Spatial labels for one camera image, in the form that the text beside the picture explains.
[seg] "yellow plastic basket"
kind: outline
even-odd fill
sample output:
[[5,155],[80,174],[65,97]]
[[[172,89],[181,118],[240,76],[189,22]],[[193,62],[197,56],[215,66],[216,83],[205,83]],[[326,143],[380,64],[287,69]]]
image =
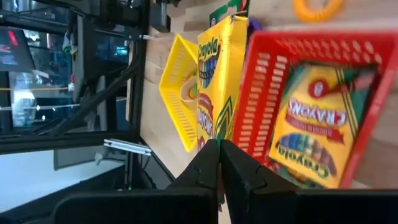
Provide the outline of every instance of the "yellow plastic basket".
[[196,44],[177,34],[159,84],[160,95],[187,152],[197,145],[196,108],[188,107],[180,99],[180,89],[197,69],[197,52]]

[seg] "wooden surface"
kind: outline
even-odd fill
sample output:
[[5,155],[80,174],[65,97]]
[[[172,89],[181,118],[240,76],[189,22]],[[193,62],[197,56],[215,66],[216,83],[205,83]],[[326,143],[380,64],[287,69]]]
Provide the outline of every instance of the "wooden surface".
[[[197,34],[208,27],[209,14],[228,0],[183,0],[180,7],[169,7],[172,32],[157,34],[149,41],[142,106],[141,136],[173,175],[178,176],[195,153],[184,151],[175,127],[159,94],[159,81],[174,33],[197,42]],[[398,1],[347,0],[345,8],[330,22],[304,24],[297,20],[292,0],[251,0],[250,16],[268,29],[382,29],[398,28]],[[356,179],[371,187],[398,187],[398,80],[394,84]]]

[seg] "red plastic basket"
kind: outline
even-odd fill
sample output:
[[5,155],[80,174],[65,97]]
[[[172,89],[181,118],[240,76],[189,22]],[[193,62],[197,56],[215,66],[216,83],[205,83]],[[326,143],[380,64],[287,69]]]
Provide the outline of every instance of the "red plastic basket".
[[379,65],[381,81],[359,129],[340,183],[341,188],[348,188],[397,74],[398,34],[336,30],[257,31],[251,38],[233,142],[264,165],[291,65],[302,60]]

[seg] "computer monitor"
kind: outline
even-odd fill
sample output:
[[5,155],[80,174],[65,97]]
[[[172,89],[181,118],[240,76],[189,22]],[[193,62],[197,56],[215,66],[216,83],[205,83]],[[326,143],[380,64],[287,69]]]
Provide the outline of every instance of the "computer monitor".
[[24,31],[0,27],[0,71],[30,73],[34,69]]

